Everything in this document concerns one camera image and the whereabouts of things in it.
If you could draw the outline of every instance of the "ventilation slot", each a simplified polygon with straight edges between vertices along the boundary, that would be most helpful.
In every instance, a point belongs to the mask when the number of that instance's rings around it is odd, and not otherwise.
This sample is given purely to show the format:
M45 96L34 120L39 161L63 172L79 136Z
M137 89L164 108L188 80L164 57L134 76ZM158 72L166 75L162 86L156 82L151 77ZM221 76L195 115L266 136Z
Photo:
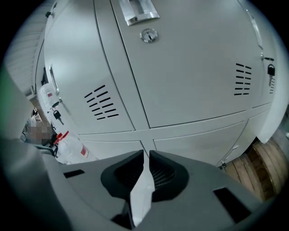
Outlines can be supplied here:
M105 108L105 107L111 106L111 105L113 105L113 103L107 104L107 105L103 106L102 108Z
M111 102L112 99L108 96L108 91L106 90L105 85L102 85L101 87L95 89L93 92L87 94L84 96L84 98L87 98L88 96L91 96L87 99L87 103L89 107L93 107L97 105L97 108L92 108L91 112L95 112L93 115L96 116L97 120L102 120L105 118L115 117L119 114L117 113L117 109L112 106L113 103Z
M89 107L92 107L92 106L94 106L94 105L97 105L97 103L94 103L94 104L90 105Z
M94 99L95 99L95 98L92 98L92 99L88 100L87 103L89 103L90 101L92 101L92 100L94 100Z
M101 100L101 101L99 101L100 103L102 103L102 102L104 102L104 101L106 101L106 100L109 100L110 98L106 98L106 99L103 99L103 100Z
M240 79L245 79L247 81L247 83L244 83L244 82L236 82L236 84L245 84L245 85L251 85L250 83L250 80L251 80L251 77L248 77L248 74L251 74L251 72L247 72L246 69L251 69L251 67L248 67L248 66L245 66L243 64L239 64L239 63L236 63L236 66L238 66L238 69L236 69L237 72L241 72L241 73L244 73L243 75L244 76L240 76L240 75L237 75L236 78L238 80ZM235 92L234 92L234 95L235 96L240 96L240 95L249 95L248 92L243 92L243 90L250 90L250 88L238 88L237 86L235 86Z
M83 174L84 171L83 170L75 170L75 171L69 171L69 172L65 172L63 173L63 175L66 177L66 178L70 178L70 177L73 177L73 176L78 176L80 174Z
M269 83L269 89L270 89L270 91L269 91L269 93L270 94L273 94L273 92L274 92L274 88L275 88L275 79L274 78L271 78L271 82Z
M97 98L105 95L106 93L107 93L107 92L101 93L100 95L97 96Z
M108 116L108 117L113 117L113 116L118 116L118 114L115 114L115 115L110 115L110 116Z
M105 85L103 85L103 86L101 86L100 88L94 90L94 92L96 92L96 91L98 91L98 90L100 90L101 88L104 88L104 87L105 87Z
M214 194L235 223L244 220L251 214L251 212L227 188L214 190Z
M109 111L105 111L105 113L108 113L108 112L110 112L110 111L115 111L116 109L111 109L111 110L109 110Z
M86 98L86 97L90 96L91 94L92 94L92 92L91 92L91 93L89 93L88 95L84 96L84 98Z
M97 109L93 109L92 111L97 111L97 110L99 110L100 108L97 108Z

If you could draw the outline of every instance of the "black plastic part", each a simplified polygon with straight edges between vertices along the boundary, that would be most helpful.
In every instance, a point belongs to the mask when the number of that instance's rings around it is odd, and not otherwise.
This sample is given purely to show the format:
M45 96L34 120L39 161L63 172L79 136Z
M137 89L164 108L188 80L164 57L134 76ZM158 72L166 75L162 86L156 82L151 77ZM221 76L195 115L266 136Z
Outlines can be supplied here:
M51 12L46 12L45 17L48 18L51 15Z
M133 229L135 228L135 225L133 223L132 219L132 213L131 213L131 205L129 202L126 202L124 205L124 208L122 210L122 214L116 215L113 219L113 222L116 224L125 227L127 229Z
M54 108L54 107L58 106L58 104L59 104L59 101L57 101L55 104L53 104L52 107Z
M109 166L101 174L101 183L113 197L129 202L130 193L144 169L144 151Z
M189 181L189 173L183 165L153 150L149 152L149 170L155 187L152 202L174 199L186 188Z
M268 65L267 74L271 76L275 76L275 66L273 64Z
M78 175L80 175L80 174L84 174L84 171L81 170L81 169L63 173L63 175L64 175L66 178L70 178L70 177L73 177L73 176L78 176Z
M43 72L43 78L42 78L42 80L41 80L41 86L43 86L43 85L46 84L46 83L49 83L49 82L48 82L48 78L47 78L47 74L46 74L46 69L45 69L45 67L43 68L43 70L44 70L44 72Z
M214 190L214 193L236 223L244 220L251 214L227 188Z
M269 60L269 61L274 61L274 59L269 58L269 57L265 57L264 59Z

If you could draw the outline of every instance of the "metal panel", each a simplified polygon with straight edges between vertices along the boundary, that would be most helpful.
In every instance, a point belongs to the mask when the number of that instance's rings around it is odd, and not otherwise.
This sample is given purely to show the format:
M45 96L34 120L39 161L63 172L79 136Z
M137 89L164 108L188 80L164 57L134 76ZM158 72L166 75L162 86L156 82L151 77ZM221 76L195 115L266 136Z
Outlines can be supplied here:
M241 6L244 9L248 10L248 13L254 17L256 25L258 25L258 29L260 32L260 36L262 38L262 47L260 52L264 54L264 57L270 57L275 59L273 64L276 66L276 51L273 40L273 26L270 21L263 15L263 13L255 7L248 0L238 0ZM270 77L267 74L268 65L272 63L268 60L263 60L263 83L262 83L262 96L256 99L254 106L263 105L265 103L269 103L273 100L273 95L275 92L275 80L273 80L272 85L269 85Z
M73 7L74 4L75 4L74 1L69 1L69 0L55 0L54 3L51 4L51 8L49 10L49 12L51 12L51 14L48 16L48 20L46 23L45 37L48 35L51 27L53 26L53 23L56 21L58 16L61 14L63 9L67 6Z
M48 81L52 67L58 97L78 134L134 130L106 62L92 1L61 12L44 41L44 54Z
M136 130L149 129L110 1L94 0L99 35L113 79Z
M261 96L256 34L237 1L154 0L160 18L131 27L119 1L111 2L150 127L247 110ZM147 28L158 32L156 42L140 39ZM248 88L246 77L250 87L240 94L235 89Z
M277 130L282 121L283 115L289 102L289 56L282 39L276 31L274 31L274 43L276 48L276 85L272 106L269 110L268 117L257 134L262 143L266 143Z
M216 165L231 149L241 132L245 122L196 135L177 138L155 139L158 151L170 152L183 157Z
M256 134L262 128L262 125L268 115L268 111L262 112L254 117L251 117L242 132L239 139L234 144L233 148L228 152L228 154L223 158L226 163L238 158L241 156L250 144L256 138Z
M98 159L106 159L122 155L126 152L138 151L143 149L140 141L129 141L129 142L82 141L82 143Z

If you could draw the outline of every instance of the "red label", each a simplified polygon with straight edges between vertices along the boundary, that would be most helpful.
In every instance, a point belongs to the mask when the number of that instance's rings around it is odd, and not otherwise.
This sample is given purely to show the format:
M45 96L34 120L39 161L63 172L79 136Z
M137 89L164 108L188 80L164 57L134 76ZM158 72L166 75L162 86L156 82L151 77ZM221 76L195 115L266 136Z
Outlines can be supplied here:
M86 149L85 149L85 146L84 145L82 145L82 150L81 150L81 152L80 152L82 155L85 155L85 153L86 153Z

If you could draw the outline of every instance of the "wooden spool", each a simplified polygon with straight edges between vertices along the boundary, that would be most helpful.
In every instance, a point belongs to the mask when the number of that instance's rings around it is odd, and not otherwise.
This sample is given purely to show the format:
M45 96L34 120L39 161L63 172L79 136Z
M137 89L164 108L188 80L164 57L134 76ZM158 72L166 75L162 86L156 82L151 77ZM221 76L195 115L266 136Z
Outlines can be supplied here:
M255 142L248 153L228 163L225 170L265 201L281 191L288 177L289 166L277 143L270 139L266 144Z

